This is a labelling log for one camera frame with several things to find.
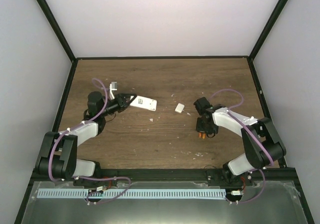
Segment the white battery cover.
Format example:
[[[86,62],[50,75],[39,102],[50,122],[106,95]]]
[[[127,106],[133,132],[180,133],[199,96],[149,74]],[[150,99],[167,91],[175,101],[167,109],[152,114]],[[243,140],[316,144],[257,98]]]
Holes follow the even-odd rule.
[[[177,113],[181,113],[181,112],[183,112],[184,107],[185,107],[184,104],[178,103],[174,111]]]

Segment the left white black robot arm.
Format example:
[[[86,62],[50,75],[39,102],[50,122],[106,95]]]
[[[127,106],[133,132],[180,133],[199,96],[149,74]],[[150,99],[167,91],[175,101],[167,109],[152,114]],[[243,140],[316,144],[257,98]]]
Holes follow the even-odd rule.
[[[120,93],[114,99],[99,91],[87,97],[87,110],[76,126],[60,132],[47,132],[35,163],[35,172],[47,175],[53,181],[84,177],[91,186],[97,186],[102,173],[96,162],[77,158],[78,146],[98,136],[106,125],[106,116],[125,111],[137,98],[136,94]]]

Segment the white remote control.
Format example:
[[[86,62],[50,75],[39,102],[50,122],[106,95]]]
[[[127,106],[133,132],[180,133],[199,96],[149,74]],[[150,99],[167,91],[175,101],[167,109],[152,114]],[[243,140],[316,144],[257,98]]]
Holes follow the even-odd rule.
[[[157,101],[155,99],[150,99],[143,96],[131,96],[130,97],[130,106],[140,109],[145,109],[149,111],[156,111]]]

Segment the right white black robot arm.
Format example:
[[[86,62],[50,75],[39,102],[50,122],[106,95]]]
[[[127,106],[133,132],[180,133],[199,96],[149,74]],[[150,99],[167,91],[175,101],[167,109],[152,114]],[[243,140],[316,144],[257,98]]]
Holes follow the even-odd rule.
[[[232,186],[240,180],[242,174],[272,166],[287,154],[270,118],[247,117],[221,104],[211,105],[205,97],[197,99],[193,105],[199,114],[195,130],[200,138],[213,138],[222,127],[242,139],[244,153],[222,167],[225,184]]]

